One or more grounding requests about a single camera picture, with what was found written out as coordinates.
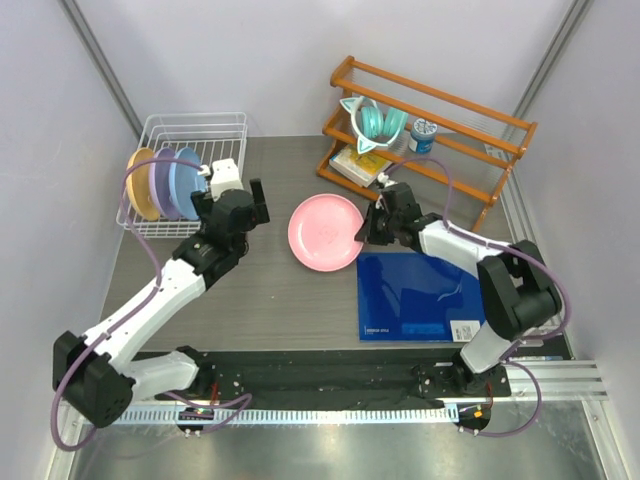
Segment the pink plate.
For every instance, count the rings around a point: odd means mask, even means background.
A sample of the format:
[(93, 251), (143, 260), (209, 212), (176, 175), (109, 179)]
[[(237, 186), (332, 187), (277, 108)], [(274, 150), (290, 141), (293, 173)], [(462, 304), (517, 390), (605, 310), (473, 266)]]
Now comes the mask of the pink plate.
[(289, 247), (305, 267), (334, 272), (349, 266), (363, 249), (355, 235), (364, 218), (347, 198), (330, 193), (313, 195), (294, 210), (288, 224)]

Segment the blue plate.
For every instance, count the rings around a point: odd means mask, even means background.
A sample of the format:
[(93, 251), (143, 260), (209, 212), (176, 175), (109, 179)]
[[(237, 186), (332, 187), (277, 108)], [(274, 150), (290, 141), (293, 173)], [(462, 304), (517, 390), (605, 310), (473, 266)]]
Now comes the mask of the blue plate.
[(206, 190), (205, 178), (199, 174), (201, 159), (190, 147), (178, 150), (175, 159), (168, 174), (170, 200), (182, 218), (196, 221), (199, 217), (191, 194)]

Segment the purple plate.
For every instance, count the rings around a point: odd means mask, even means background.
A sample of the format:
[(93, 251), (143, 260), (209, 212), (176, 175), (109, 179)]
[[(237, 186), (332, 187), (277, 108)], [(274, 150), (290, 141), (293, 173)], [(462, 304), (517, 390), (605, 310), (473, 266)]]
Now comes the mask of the purple plate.
[(160, 214), (168, 220), (178, 220), (180, 215), (170, 198), (169, 170), (171, 162), (155, 162), (149, 168), (151, 200)]

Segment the orange plate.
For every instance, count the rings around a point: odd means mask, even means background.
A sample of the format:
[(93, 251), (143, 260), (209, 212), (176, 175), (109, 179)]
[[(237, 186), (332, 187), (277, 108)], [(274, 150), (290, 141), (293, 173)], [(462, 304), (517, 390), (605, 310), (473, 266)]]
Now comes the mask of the orange plate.
[[(127, 168), (130, 169), (143, 161), (150, 160), (154, 152), (146, 147), (139, 148), (129, 158)], [(126, 179), (126, 191), (134, 210), (144, 220), (156, 221), (160, 212), (151, 199), (149, 185), (150, 164), (140, 166), (131, 172)]]

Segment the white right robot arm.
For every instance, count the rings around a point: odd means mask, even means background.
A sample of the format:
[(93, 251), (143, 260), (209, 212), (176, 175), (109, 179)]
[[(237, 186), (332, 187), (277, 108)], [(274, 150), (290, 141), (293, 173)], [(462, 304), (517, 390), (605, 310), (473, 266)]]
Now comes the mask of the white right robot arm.
[(488, 381), (487, 372), (530, 339), (527, 332), (559, 314), (563, 320), (555, 331), (532, 338), (545, 340), (563, 332), (572, 313), (568, 293), (535, 243), (508, 244), (460, 229), (444, 215), (423, 213), (407, 183), (381, 175), (378, 184), (379, 196), (368, 206), (357, 241), (398, 243), (479, 281), (485, 322), (456, 356), (451, 380), (457, 391), (477, 393)]

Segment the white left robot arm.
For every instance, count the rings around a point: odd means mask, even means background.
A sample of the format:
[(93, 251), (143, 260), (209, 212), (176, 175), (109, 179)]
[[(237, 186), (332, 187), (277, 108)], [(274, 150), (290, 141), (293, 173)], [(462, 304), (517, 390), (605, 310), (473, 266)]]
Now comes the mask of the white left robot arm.
[(53, 388), (97, 428), (114, 423), (134, 401), (173, 391), (200, 399), (212, 389), (204, 356), (190, 347), (135, 357), (180, 309), (239, 264), (249, 250), (248, 232), (270, 217), (258, 178), (248, 189), (215, 183), (191, 199), (200, 228), (174, 250), (158, 278), (84, 334), (65, 332), (54, 342)]

